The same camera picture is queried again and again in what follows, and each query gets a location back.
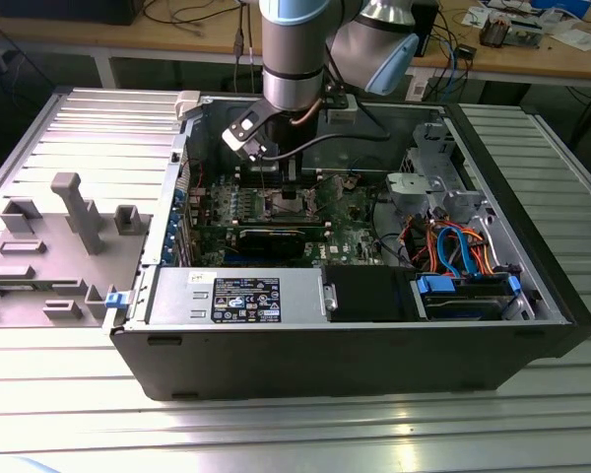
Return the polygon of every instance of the metal slotted table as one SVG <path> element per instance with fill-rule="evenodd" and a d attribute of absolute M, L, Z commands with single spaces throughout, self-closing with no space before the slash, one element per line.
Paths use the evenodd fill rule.
<path fill-rule="evenodd" d="M 54 96 L 0 172 L 0 206 L 29 196 L 63 212 L 38 184 L 65 166 L 101 208 L 139 202 L 153 213 L 179 127 L 174 101 L 155 92 Z M 591 310 L 591 177 L 540 117 L 463 110 Z M 590 472 L 591 338 L 496 392 L 182 403 L 146 397 L 98 328 L 5 328 L 0 453 L 66 472 L 111 462 L 221 473 Z"/>

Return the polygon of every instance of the white label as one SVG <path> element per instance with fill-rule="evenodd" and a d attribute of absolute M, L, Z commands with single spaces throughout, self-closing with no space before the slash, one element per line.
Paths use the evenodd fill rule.
<path fill-rule="evenodd" d="M 212 271 L 191 271 L 188 273 L 188 284 L 213 284 L 217 273 Z"/>

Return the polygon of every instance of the warning label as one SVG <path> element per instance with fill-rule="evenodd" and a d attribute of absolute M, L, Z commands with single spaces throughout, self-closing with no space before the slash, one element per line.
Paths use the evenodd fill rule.
<path fill-rule="evenodd" d="M 278 278 L 216 278 L 213 295 L 213 322 L 281 321 Z"/>

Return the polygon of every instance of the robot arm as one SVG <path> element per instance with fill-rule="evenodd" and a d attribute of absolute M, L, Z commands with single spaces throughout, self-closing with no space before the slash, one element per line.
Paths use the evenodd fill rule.
<path fill-rule="evenodd" d="M 302 146 L 317 133 L 327 50 L 344 80 L 390 94 L 418 46 L 412 0 L 260 0 L 263 96 L 224 131 L 241 156 L 267 157 L 263 132 L 276 145 L 283 184 L 297 184 Z"/>

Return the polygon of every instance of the workbench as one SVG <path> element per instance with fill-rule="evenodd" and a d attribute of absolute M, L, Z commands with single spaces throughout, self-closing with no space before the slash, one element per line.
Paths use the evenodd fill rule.
<path fill-rule="evenodd" d="M 203 0 L 171 0 L 174 8 L 202 5 Z M 591 87 L 591 51 L 582 52 L 551 37 L 545 37 L 539 49 L 507 46 L 492 49 L 479 45 L 479 29 L 460 25 L 463 12 L 476 5 L 472 0 L 443 0 L 443 14 L 448 26 L 460 42 L 477 47 L 477 56 L 469 73 L 470 79 L 482 81 Z M 235 6 L 232 0 L 219 0 L 209 7 L 191 10 L 196 18 Z M 150 14 L 168 20 L 166 2 L 161 0 L 150 8 Z M 591 21 L 591 12 L 587 14 Z M 117 88 L 111 58 L 128 57 L 169 61 L 233 63 L 232 44 L 237 14 L 229 12 L 202 22 L 190 33 L 172 25 L 155 23 L 140 15 L 130 27 L 75 22 L 27 19 L 2 19 L 0 26 L 23 50 L 80 54 L 96 62 L 100 81 L 105 88 Z M 254 62 L 261 64 L 261 21 L 253 8 L 252 31 Z M 0 36 L 0 48 L 11 48 Z M 242 64 L 249 63 L 245 54 Z M 429 43 L 425 57 L 417 57 L 408 71 L 412 82 L 407 100 L 419 101 L 427 80 L 439 76 L 447 67 L 447 59 L 437 41 Z"/>
<path fill-rule="evenodd" d="M 153 215 L 175 98 L 53 95 L 0 170 L 0 212 L 23 197 L 65 213 L 48 185 L 68 169 L 101 212 Z M 591 311 L 590 174 L 538 115 L 462 109 Z M 156 402 L 99 328 L 0 328 L 0 453 L 73 473 L 591 472 L 591 338 L 498 391 Z"/>

